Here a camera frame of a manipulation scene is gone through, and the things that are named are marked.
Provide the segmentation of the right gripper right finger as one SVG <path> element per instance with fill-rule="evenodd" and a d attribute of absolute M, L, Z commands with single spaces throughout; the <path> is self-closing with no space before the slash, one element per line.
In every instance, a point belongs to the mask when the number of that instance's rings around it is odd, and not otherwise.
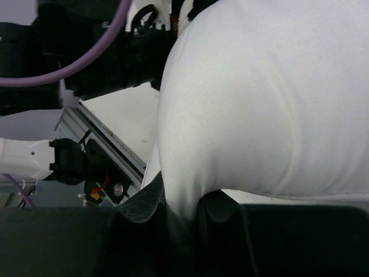
<path fill-rule="evenodd" d="M 367 276 L 368 212 L 343 205 L 198 205 L 205 276 Z"/>

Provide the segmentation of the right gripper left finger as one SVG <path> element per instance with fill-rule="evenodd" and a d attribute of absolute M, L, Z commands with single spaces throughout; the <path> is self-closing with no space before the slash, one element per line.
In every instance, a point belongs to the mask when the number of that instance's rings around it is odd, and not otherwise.
<path fill-rule="evenodd" d="M 117 208 L 1 210 L 2 276 L 163 276 L 158 175 Z"/>

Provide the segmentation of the white pillow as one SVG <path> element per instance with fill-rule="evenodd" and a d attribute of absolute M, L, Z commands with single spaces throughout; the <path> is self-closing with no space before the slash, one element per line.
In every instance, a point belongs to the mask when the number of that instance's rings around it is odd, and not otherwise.
<path fill-rule="evenodd" d="M 368 2 L 217 1 L 176 41 L 157 147 L 167 204 L 217 189 L 368 197 Z"/>

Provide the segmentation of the black white checkered pillowcase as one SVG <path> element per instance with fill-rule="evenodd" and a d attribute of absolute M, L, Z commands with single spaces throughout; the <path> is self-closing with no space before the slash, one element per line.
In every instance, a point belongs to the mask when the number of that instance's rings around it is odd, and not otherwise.
<path fill-rule="evenodd" d="M 171 21 L 174 30 L 180 34 L 189 26 L 191 20 L 189 14 L 194 7 L 194 0 L 173 0 L 171 1 Z"/>

